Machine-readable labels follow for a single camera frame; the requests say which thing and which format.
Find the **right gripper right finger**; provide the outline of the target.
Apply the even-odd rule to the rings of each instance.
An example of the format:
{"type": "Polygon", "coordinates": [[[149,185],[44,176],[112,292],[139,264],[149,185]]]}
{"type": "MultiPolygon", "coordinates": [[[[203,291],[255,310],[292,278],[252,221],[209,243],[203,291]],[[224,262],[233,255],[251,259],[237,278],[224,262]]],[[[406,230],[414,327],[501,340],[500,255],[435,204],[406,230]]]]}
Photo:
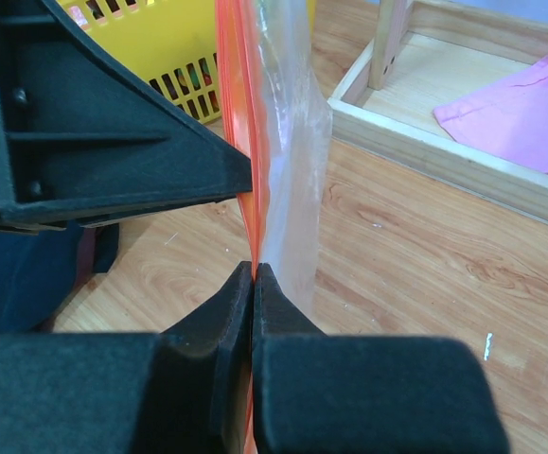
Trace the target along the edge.
{"type": "Polygon", "coordinates": [[[506,453],[478,358],[437,336],[327,335],[256,274],[254,436],[261,453],[506,453]]]}

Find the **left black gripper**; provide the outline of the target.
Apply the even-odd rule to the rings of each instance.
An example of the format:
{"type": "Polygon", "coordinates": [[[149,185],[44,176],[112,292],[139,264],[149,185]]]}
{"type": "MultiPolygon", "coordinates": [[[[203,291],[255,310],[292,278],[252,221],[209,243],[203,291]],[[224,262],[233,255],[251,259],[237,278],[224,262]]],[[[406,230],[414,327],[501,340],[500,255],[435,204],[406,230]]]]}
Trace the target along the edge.
{"type": "Polygon", "coordinates": [[[247,156],[157,94],[54,1],[0,1],[0,232],[219,202],[247,156]]]}

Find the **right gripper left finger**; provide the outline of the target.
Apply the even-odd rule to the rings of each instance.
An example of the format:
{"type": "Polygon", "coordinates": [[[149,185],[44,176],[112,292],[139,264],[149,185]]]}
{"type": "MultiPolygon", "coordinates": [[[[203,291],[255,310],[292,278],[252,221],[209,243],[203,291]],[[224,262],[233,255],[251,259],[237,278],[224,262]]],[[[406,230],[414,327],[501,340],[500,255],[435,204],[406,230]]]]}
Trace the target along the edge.
{"type": "Polygon", "coordinates": [[[162,333],[0,334],[0,453],[240,453],[251,266],[162,333]]]}

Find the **clear zip top bag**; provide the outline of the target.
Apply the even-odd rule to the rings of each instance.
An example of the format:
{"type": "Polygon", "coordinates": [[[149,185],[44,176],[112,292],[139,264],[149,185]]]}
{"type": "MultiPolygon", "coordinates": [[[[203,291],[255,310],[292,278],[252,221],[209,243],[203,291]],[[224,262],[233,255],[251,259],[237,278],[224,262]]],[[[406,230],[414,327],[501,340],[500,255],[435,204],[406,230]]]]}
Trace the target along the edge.
{"type": "Polygon", "coordinates": [[[332,112],[311,64],[312,1],[216,4],[225,140],[251,160],[238,196],[251,261],[309,314],[332,112]]]}

